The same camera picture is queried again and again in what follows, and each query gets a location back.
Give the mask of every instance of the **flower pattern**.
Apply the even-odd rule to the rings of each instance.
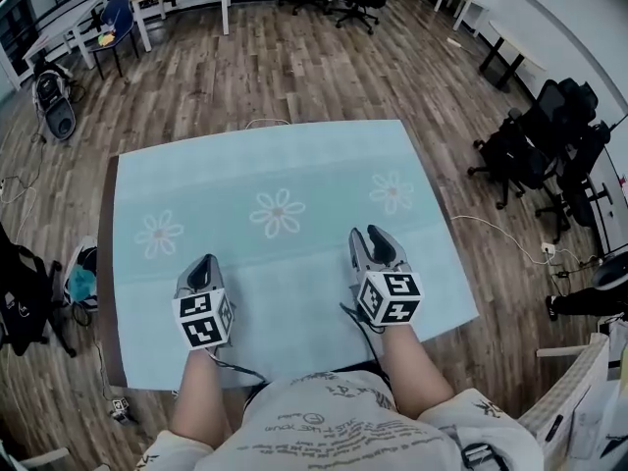
[[[258,193],[256,198],[262,209],[253,211],[249,219],[254,224],[266,224],[264,234],[268,239],[276,237],[282,227],[292,234],[301,230],[300,224],[292,215],[299,215],[305,211],[305,204],[289,202],[289,190],[281,188],[274,199],[268,193]]]
[[[396,213],[399,206],[405,209],[412,208],[410,194],[414,191],[414,186],[412,183],[401,183],[397,171],[391,171],[388,179],[374,175],[373,183],[377,188],[371,191],[369,197],[376,202],[383,201],[387,215]]]
[[[159,219],[153,215],[144,217],[145,231],[138,232],[134,241],[137,244],[146,244],[144,256],[148,260],[152,260],[157,256],[159,251],[163,251],[166,255],[172,255],[177,250],[172,237],[183,234],[183,225],[171,224],[173,212],[169,209],[162,211]]]

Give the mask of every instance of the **shoe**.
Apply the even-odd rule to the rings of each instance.
[[[558,321],[558,314],[553,310],[553,302],[556,300],[556,296],[553,294],[549,294],[546,297],[546,307],[548,308],[549,320],[550,321]]]

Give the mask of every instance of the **black and white marker cube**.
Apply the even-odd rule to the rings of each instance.
[[[223,289],[176,298],[173,312],[190,350],[229,340],[234,311]]]
[[[375,326],[409,323],[423,299],[421,279],[415,272],[367,272],[358,302]]]

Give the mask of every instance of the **person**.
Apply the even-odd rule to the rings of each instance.
[[[459,471],[467,459],[482,461],[468,469],[543,469],[534,437],[478,391],[454,395],[409,325],[385,328],[382,342],[382,369],[317,373],[258,390],[226,440],[219,368],[206,350],[192,351],[169,430],[136,469]]]
[[[546,308],[552,321],[557,321],[560,314],[598,317],[620,314],[621,319],[627,320],[628,284],[607,290],[585,288],[564,296],[548,295]]]

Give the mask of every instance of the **light blue tablecloth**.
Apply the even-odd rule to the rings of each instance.
[[[171,299],[213,253],[235,304],[226,361],[269,380],[368,359],[351,303],[348,235],[375,224],[405,248],[425,287],[413,320],[429,339],[477,310],[436,197],[399,121],[216,134],[120,157],[114,281],[131,388],[170,390],[187,355]],[[376,347],[381,345],[374,338]],[[225,386],[255,378],[225,372]]]

